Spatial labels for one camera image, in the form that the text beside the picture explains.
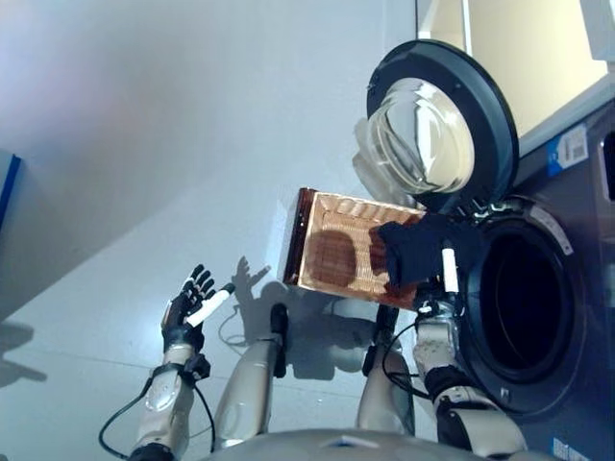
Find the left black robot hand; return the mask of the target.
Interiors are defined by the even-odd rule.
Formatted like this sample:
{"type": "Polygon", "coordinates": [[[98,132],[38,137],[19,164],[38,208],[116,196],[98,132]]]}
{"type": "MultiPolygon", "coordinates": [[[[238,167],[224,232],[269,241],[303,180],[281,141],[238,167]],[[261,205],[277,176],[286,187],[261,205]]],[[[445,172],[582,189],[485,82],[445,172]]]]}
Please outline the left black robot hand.
{"type": "Polygon", "coordinates": [[[163,351],[172,347],[190,346],[199,352],[205,343],[203,323],[235,291],[229,282],[214,289],[211,272],[198,264],[185,279],[179,293],[166,307],[160,324],[163,351]]]}

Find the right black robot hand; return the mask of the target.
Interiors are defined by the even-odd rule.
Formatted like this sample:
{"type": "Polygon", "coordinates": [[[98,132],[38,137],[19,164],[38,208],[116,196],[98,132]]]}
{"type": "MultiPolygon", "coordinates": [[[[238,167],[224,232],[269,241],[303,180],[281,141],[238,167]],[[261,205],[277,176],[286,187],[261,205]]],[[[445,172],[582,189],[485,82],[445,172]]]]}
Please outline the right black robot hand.
{"type": "Polygon", "coordinates": [[[442,249],[441,258],[442,273],[418,285],[414,306],[421,317],[460,318],[465,313],[465,304],[462,298],[455,250],[442,249]]]}

